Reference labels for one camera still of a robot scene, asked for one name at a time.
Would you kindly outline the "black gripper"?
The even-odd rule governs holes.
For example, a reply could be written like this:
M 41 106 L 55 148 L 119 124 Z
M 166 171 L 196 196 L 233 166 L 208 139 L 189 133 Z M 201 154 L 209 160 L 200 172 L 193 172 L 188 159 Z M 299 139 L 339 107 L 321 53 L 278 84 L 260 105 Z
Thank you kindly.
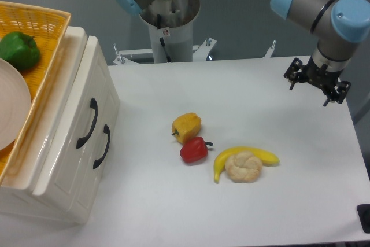
M 349 81 L 338 80 L 341 73 L 342 71 L 330 72 L 327 65 L 317 66 L 313 57 L 310 57 L 306 65 L 296 57 L 283 76 L 290 83 L 289 90 L 292 90 L 296 83 L 306 82 L 322 89 L 327 97 L 323 106 L 327 106 L 330 102 L 342 104 L 352 86 Z

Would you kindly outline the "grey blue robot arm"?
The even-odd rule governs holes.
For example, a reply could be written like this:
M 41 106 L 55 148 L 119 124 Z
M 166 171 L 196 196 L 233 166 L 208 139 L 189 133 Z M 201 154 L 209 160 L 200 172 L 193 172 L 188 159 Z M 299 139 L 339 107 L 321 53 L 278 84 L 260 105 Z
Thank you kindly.
M 200 0 L 116 0 L 128 13 L 147 25 L 155 62 L 193 59 L 193 21 Z M 295 58 L 284 77 L 291 84 L 319 88 L 327 102 L 342 103 L 350 82 L 340 75 L 369 34 L 366 0 L 270 0 L 271 9 L 318 37 L 307 64 Z

